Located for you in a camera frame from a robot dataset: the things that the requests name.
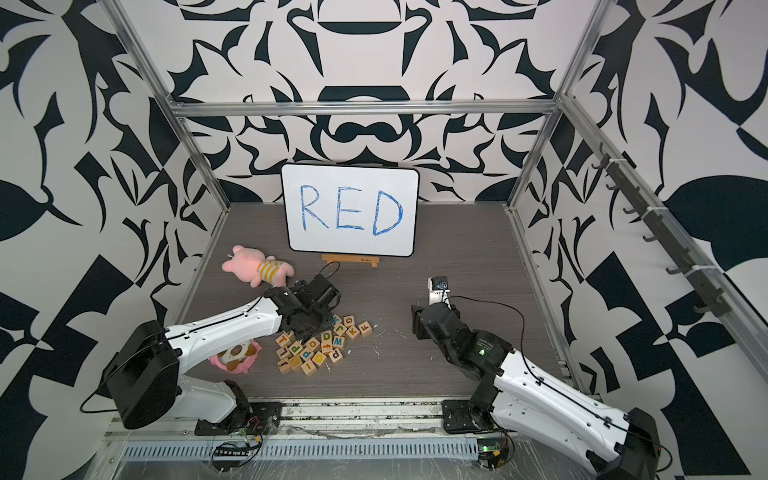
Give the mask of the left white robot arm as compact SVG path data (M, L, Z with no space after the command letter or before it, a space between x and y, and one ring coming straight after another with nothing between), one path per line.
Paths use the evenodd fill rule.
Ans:
M113 400L129 430L160 419L195 419L224 432L244 428L251 404L232 380L210 382L188 371L251 340L291 331L307 340L334 324L340 291L322 274L292 287L273 287L253 301L187 324L139 325L104 368L98 395Z

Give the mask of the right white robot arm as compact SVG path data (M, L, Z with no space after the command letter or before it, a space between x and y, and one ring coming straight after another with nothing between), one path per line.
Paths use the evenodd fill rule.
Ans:
M412 331L478 385L467 402L480 431L514 431L577 462L598 479L653 479L661 446L655 420L601 403L536 366L521 350L472 330L447 303L412 306Z

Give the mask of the wooden block letter F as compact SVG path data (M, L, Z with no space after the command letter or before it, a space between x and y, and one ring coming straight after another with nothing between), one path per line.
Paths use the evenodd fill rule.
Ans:
M363 337L366 337L372 333L372 326L369 322L362 322L358 324L357 327Z

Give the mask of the wooden block brown K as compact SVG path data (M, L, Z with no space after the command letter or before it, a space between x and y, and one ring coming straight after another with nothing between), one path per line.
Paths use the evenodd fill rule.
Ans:
M360 336L360 330L356 326L351 326L346 330L345 334L349 339L354 340Z

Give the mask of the small wooden easel stand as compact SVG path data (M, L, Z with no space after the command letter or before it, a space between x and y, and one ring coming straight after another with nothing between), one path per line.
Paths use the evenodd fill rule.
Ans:
M378 256L370 255L350 255L350 254L323 254L322 260L327 264L332 262L339 263L364 263L369 264L372 268L377 268L380 263Z

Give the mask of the wooden block purple P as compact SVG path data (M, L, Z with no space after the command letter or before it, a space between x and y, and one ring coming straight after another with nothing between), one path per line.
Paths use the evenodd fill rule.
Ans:
M344 359L344 356L340 349L333 349L329 354L329 358L332 363L338 363Z

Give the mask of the pink plush bear toy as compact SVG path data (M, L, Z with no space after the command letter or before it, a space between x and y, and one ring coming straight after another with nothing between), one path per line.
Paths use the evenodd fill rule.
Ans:
M273 287L284 287L288 279L295 276L294 267L274 256L266 256L261 250L235 245L222 270L232 273L240 281L257 288L262 283Z

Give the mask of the pink donut plush toy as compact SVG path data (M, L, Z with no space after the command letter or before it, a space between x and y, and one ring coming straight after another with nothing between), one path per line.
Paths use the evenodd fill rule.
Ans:
M261 350L257 341L249 340L217 353L209 358L209 362L230 374L247 374Z

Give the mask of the whiteboard with RED writing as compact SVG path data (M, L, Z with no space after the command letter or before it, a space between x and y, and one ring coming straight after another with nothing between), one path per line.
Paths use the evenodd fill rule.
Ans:
M286 164L281 185L292 250L413 254L420 185L416 170Z

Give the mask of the right electronics board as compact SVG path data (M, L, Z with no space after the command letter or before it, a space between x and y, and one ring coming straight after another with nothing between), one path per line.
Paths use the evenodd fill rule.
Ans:
M508 463L514 456L516 447L511 436L501 432L495 437L477 439L478 465L486 470L497 470Z

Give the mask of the left electronics board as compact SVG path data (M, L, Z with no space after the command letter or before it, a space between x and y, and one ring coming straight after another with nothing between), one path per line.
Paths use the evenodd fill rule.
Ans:
M251 462L263 446L261 436L246 437L242 442L224 442L213 448L209 465L218 472L240 468Z

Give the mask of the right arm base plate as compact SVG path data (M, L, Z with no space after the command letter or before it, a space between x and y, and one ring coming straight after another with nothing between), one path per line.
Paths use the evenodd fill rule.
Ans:
M450 435L486 434L510 430L500 426L492 416L493 405L481 408L469 400L443 400L442 428Z

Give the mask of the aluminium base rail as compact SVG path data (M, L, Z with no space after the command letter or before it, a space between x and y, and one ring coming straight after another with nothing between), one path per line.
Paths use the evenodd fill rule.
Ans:
M612 413L606 407L589 398L587 410L577 408L583 416L573 425L568 425L553 413L542 407L512 395L500 394L499 403L492 413L493 419L509 429L509 435L523 434L542 442L549 441L556 446L583 443L590 450L606 448L610 451L626 438L626 423L623 413ZM392 435L447 434L442 428L442 407L440 398L329 398L329 399L283 399L257 402L282 402L280 426L262 435L299 435L309 438L378 438ZM105 437L107 439L224 439L253 437L238 433L235 435L200 437L194 435L196 420L161 419L137 430L126 429L119 421L113 421Z

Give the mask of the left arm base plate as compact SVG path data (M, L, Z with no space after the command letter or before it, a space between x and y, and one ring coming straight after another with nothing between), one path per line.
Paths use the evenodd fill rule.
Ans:
M200 437L245 433L262 435L276 430L281 423L282 402L252 402L249 407L237 407L219 423L198 420L194 435Z

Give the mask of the wall hook rack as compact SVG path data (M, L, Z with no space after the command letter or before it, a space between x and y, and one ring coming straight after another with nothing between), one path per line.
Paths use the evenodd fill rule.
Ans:
M692 241L683 233L682 227L673 218L670 210L661 205L637 175L630 162L625 158L615 158L604 150L604 143L599 145L600 160L593 169L603 170L613 181L607 188L619 191L631 205L623 212L637 217L649 230L649 236L643 236L646 243L658 243L671 259L674 266L666 267L668 275L682 275L691 285L701 300L693 310L697 314L711 313L721 318L733 311L727 301L725 291L713 280L716 267L703 256L693 251Z

